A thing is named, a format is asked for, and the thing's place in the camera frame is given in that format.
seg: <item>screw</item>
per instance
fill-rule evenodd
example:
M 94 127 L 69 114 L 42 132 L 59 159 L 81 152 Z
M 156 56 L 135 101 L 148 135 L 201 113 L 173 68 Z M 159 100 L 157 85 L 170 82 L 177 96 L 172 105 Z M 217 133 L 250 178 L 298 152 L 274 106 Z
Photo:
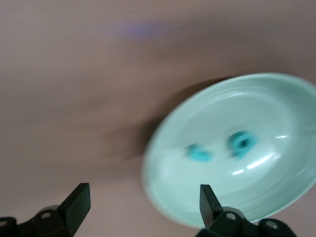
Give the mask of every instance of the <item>screw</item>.
M 7 223 L 7 221 L 0 221 L 0 227 L 5 226 Z
M 266 225 L 272 229 L 277 229 L 277 224 L 274 221 L 266 221 Z
M 231 221 L 234 221 L 236 219 L 236 216 L 231 212 L 227 213 L 226 217 L 227 217 L 227 219 L 229 219 Z
M 50 213 L 49 212 L 46 212 L 44 214 L 42 214 L 42 216 L 40 216 L 42 219 L 45 219 L 45 218 L 48 218 L 50 217 Z

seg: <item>bowl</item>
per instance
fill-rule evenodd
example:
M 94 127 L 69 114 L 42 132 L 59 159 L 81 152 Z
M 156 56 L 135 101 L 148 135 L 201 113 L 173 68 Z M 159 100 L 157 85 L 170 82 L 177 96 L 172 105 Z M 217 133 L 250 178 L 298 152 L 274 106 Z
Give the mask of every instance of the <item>bowl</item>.
M 155 131 L 142 178 L 154 207 L 186 226 L 203 227 L 201 184 L 250 222 L 273 215 L 316 181 L 316 88 L 265 73 L 200 91 Z

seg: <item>light green bowl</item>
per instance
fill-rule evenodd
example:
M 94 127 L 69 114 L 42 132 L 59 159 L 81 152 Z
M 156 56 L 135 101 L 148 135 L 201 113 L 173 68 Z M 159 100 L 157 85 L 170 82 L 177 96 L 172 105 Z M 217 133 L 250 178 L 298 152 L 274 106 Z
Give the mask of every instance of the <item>light green bowl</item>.
M 229 138 L 256 137 L 243 157 Z M 192 159 L 188 146 L 212 155 Z M 175 109 L 152 137 L 143 184 L 152 204 L 178 223 L 202 227 L 200 184 L 255 222 L 287 207 L 316 181 L 316 88 L 297 77 L 253 74 L 210 86 Z

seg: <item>metal screw head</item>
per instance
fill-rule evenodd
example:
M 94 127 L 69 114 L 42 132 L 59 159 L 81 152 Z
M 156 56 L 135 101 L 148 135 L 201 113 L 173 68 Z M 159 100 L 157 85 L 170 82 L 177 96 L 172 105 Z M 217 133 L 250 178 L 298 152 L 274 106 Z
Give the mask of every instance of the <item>metal screw head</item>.
M 266 225 L 272 229 L 277 229 L 277 224 L 274 221 L 266 221 Z
M 7 223 L 7 221 L 0 221 L 0 227 L 5 226 Z
M 231 221 L 234 221 L 236 219 L 236 216 L 231 212 L 227 213 L 226 217 L 227 217 L 227 219 L 229 219 Z
M 42 214 L 42 216 L 40 216 L 42 219 L 45 219 L 45 218 L 48 218 L 50 217 L 50 213 L 49 212 L 46 212 L 44 214 Z

